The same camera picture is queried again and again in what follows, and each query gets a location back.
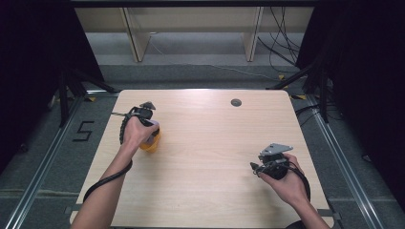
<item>metal bracket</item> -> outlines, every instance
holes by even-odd
[[[281,154],[282,152],[285,152],[285,151],[290,151],[292,149],[293,149],[292,146],[271,143],[262,152],[260,152],[260,155],[261,156],[273,156],[273,155]]]

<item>round black object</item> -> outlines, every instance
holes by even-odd
[[[285,159],[284,162],[278,162],[277,160]],[[288,160],[283,156],[283,154],[278,154],[274,156],[264,156],[263,163],[270,163],[270,166],[266,167],[262,172],[275,178],[282,179],[286,176],[288,171]]]

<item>forearm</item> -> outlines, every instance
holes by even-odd
[[[297,212],[307,229],[330,228],[307,199],[291,206]]]
[[[122,145],[101,179],[118,173],[132,159],[137,146]],[[125,175],[95,189],[81,206],[72,228],[108,228],[111,225]]]

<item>metal rail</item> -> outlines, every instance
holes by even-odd
[[[310,105],[315,105],[316,101],[313,95],[308,95]],[[313,115],[315,115],[316,122],[318,123],[322,134],[325,137],[325,140],[328,142],[330,149],[333,153],[333,156],[345,178],[350,190],[352,191],[354,200],[357,202],[357,205],[363,214],[363,217],[370,228],[382,229],[384,228],[382,220],[377,215],[375,208],[361,186],[356,174],[354,173],[350,163],[345,157],[345,154],[340,148],[339,143],[336,140],[336,137],[333,134],[333,131],[330,128],[330,125],[323,121],[323,118],[318,113],[318,111],[313,110]]]
[[[33,201],[35,200],[36,194],[44,180],[46,174],[48,173],[49,169],[51,168],[53,161],[58,153],[58,149],[63,142],[63,139],[69,130],[69,127],[72,124],[72,120],[77,112],[81,102],[83,101],[82,98],[77,98],[73,102],[68,120],[66,121],[65,125],[59,128],[56,133],[56,136],[53,139],[53,142],[48,149],[47,153],[45,154],[44,158],[41,161],[38,169],[35,172],[29,186],[25,190],[22,198],[19,200],[17,206],[11,213],[9,221],[6,225],[6,229],[14,229],[20,228],[22,223],[24,222],[25,217],[27,216],[30,208],[32,206]]]

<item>yellow object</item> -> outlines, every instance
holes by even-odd
[[[156,151],[156,149],[158,148],[158,142],[160,140],[160,133],[161,133],[161,130],[159,130],[158,134],[156,136],[154,136],[152,144],[141,143],[139,147],[146,152],[154,153]]]

